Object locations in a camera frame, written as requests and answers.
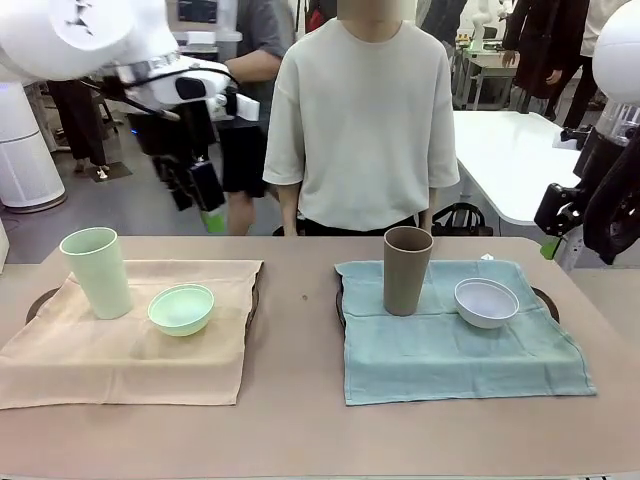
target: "black bag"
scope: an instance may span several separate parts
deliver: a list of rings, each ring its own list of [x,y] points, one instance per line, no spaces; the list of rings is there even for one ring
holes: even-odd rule
[[[464,215],[464,224],[454,227],[453,220]],[[478,207],[470,203],[454,203],[433,216],[431,232],[434,237],[493,237],[493,228],[487,227],[484,215]]]

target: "white t-shirt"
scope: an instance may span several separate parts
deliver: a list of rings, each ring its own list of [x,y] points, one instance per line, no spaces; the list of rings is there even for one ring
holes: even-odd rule
[[[589,3],[589,13],[587,13],[587,23],[584,26],[584,37],[582,37],[582,49],[580,55],[583,57],[593,57],[596,43],[602,29],[614,13],[629,3],[630,0],[591,0]]]
[[[287,52],[276,82],[264,180],[302,182],[298,208],[321,225],[385,228],[459,181],[444,47],[405,22],[366,43],[338,20]]]

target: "person in gray shirt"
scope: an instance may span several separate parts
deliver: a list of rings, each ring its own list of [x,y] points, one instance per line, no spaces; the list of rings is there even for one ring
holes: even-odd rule
[[[246,235],[255,221],[254,198],[262,198],[267,133],[275,79],[284,54],[295,41],[287,0],[238,0],[237,30],[243,39],[238,56],[226,62],[239,92],[260,102],[260,119],[237,118],[218,124],[222,149],[222,185],[229,195],[230,235]]]

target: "bowl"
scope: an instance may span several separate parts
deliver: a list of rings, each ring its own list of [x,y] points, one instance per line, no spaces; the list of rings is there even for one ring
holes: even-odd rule
[[[163,333],[186,337],[209,323],[214,296],[202,285],[178,285],[158,294],[149,305],[149,319]]]
[[[458,313],[478,328],[500,328],[520,309],[518,297],[504,285],[484,278],[470,278],[456,285]]]

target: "brown cup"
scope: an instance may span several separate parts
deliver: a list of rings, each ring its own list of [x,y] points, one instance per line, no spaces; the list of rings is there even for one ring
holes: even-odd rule
[[[384,236],[384,308],[391,315],[416,313],[431,259],[433,237],[421,228],[396,227]]]

